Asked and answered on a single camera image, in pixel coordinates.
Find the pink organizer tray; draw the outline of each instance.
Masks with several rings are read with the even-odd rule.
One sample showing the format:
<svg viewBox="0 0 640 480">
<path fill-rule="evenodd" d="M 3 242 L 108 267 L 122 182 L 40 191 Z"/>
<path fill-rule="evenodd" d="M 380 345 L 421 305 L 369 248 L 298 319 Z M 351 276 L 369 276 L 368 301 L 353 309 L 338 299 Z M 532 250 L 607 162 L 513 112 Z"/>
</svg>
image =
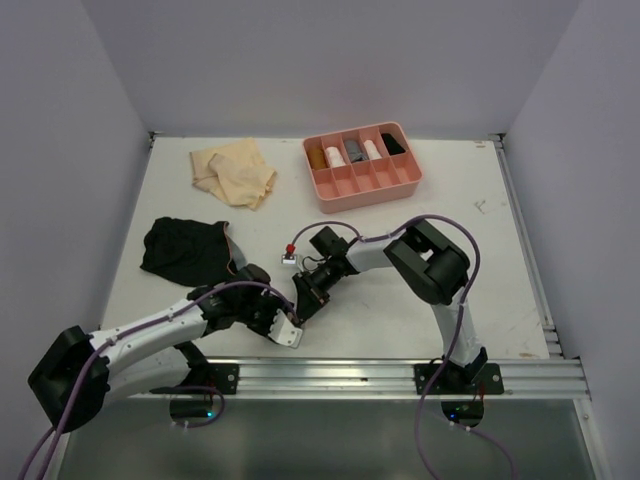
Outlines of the pink organizer tray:
<svg viewBox="0 0 640 480">
<path fill-rule="evenodd" d="M 393 135 L 406 152 L 389 155 L 382 141 L 382 133 Z M 372 140 L 382 158 L 350 163 L 344 146 L 345 140 L 357 141 L 363 152 L 366 151 L 365 140 Z M 402 127 L 395 122 L 310 137 L 306 138 L 302 145 L 307 154 L 307 166 L 323 213 L 341 212 L 410 197 L 422 180 L 422 171 L 407 137 Z M 337 147 L 346 165 L 314 170 L 307 153 L 314 147 L 321 148 L 323 152 L 327 147 Z"/>
</svg>

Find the black cloth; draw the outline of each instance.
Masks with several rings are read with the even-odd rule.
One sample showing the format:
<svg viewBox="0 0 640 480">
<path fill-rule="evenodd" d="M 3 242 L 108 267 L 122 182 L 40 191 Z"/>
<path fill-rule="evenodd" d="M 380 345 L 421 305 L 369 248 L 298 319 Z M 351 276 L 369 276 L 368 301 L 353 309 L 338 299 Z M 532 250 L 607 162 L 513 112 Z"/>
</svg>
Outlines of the black cloth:
<svg viewBox="0 0 640 480">
<path fill-rule="evenodd" d="M 226 234 L 228 224 L 158 218 L 144 237 L 140 268 L 187 287 L 229 280 L 237 269 Z"/>
<path fill-rule="evenodd" d="M 402 145 L 400 145 L 390 133 L 383 133 L 382 141 L 384 142 L 384 146 L 387 147 L 389 155 L 400 155 L 401 153 L 406 152 Z"/>
</svg>

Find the white roll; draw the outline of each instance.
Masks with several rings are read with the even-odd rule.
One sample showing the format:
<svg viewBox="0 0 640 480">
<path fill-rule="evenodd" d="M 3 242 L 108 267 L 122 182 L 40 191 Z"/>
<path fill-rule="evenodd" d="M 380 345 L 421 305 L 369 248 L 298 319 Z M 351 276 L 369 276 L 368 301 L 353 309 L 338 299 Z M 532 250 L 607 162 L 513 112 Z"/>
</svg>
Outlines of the white roll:
<svg viewBox="0 0 640 480">
<path fill-rule="evenodd" d="M 380 152 L 376 148 L 376 144 L 373 143 L 372 140 L 364 141 L 364 149 L 367 151 L 367 155 L 369 156 L 369 160 L 375 160 L 376 158 L 382 158 Z"/>
<path fill-rule="evenodd" d="M 346 165 L 344 158 L 342 158 L 342 154 L 340 150 L 336 147 L 327 147 L 325 150 L 327 154 L 327 162 L 331 168 L 343 167 Z"/>
</svg>

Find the white table surface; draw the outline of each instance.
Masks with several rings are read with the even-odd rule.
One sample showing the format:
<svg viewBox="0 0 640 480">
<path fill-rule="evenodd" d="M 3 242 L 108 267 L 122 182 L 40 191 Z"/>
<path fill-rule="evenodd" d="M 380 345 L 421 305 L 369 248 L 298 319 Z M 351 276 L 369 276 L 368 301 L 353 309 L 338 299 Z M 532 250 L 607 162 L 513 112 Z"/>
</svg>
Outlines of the white table surface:
<svg viewBox="0 0 640 480">
<path fill-rule="evenodd" d="M 269 165 L 278 170 L 274 192 L 255 212 L 231 208 L 191 185 L 189 152 L 223 145 L 232 138 L 156 139 L 140 197 L 103 320 L 102 328 L 125 325 L 183 298 L 191 289 L 139 267 L 143 238 L 156 218 L 169 216 L 230 222 L 229 233 L 247 259 L 264 268 L 272 285 L 295 299 L 292 267 L 280 255 L 303 226 L 343 220 L 363 235 L 379 235 L 420 213 L 438 213 L 465 225 L 476 237 L 482 267 L 469 302 L 476 330 L 491 358 L 548 358 L 524 256 L 491 142 L 411 140 L 424 180 L 413 197 L 324 215 L 305 164 L 301 139 L 257 139 Z M 461 246 L 465 238 L 438 225 Z M 336 228 L 350 238 L 349 231 Z M 296 253 L 313 254 L 306 234 Z M 236 324 L 196 343 L 209 356 L 306 358 L 431 358 L 442 355 L 442 339 L 428 305 L 394 269 L 341 280 L 331 303 L 311 318 L 298 349 L 278 346 Z"/>
</svg>

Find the white wall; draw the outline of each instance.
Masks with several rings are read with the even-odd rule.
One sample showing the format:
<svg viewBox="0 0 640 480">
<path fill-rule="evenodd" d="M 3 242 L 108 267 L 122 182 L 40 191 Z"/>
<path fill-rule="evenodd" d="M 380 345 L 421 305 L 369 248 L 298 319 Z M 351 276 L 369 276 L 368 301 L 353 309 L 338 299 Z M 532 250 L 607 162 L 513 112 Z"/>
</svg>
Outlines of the white wall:
<svg viewBox="0 0 640 480">
<path fill-rule="evenodd" d="M 171 134 L 505 132 L 579 0 L 83 0 L 136 109 Z"/>
<path fill-rule="evenodd" d="M 507 135 L 560 340 L 615 478 L 640 474 L 640 2 L 584 0 Z"/>
<path fill-rule="evenodd" d="M 27 376 L 58 333 L 95 328 L 146 132 L 82 5 L 0 7 L 0 478 L 50 426 Z"/>
</svg>

